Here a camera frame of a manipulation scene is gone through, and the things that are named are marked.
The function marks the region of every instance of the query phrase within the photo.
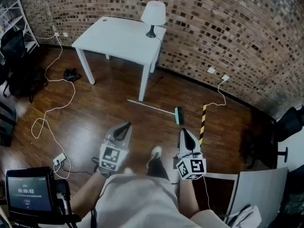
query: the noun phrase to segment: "white shelf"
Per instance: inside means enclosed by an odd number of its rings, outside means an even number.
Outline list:
[[[28,52],[30,53],[34,48],[35,46],[37,45],[35,43],[35,41],[26,41],[24,42],[25,43],[25,47],[27,48]]]
[[[6,10],[4,13],[0,14],[0,18],[2,18],[2,16],[3,16],[4,14],[6,14],[6,13],[9,11],[9,9],[15,7],[17,4],[18,4],[18,2],[15,2],[13,5],[11,5],[11,6],[8,8],[8,10]]]
[[[19,16],[11,21],[9,25],[5,28],[5,32],[0,34],[0,39],[5,35],[6,32],[8,32],[11,28],[13,28],[21,19],[23,16]]]

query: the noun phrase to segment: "wall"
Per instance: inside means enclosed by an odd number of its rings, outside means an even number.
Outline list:
[[[139,20],[150,0],[22,0],[39,37],[52,26],[70,46],[102,16]],[[277,118],[303,103],[304,0],[161,0],[167,34],[160,66],[217,86]],[[40,43],[56,44],[55,40]],[[214,67],[216,74],[206,71]]]

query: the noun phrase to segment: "plastic bag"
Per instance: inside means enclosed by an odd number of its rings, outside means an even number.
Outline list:
[[[68,68],[65,70],[65,72],[63,73],[63,78],[66,80],[66,81],[69,81],[69,82],[74,82],[78,79],[81,78],[81,75],[78,74],[76,72],[76,68]]]

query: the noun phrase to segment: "black and white marker cube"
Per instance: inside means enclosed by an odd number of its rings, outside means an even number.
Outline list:
[[[183,158],[176,165],[181,179],[197,180],[206,174],[206,159]]]
[[[99,165],[117,171],[127,157],[128,152],[128,149],[116,148],[103,143],[100,148]]]

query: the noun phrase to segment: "white table lamp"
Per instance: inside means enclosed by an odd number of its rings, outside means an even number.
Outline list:
[[[150,31],[146,34],[149,38],[155,38],[154,25],[163,25],[166,23],[166,6],[163,2],[150,1],[142,14],[141,20],[151,25]]]

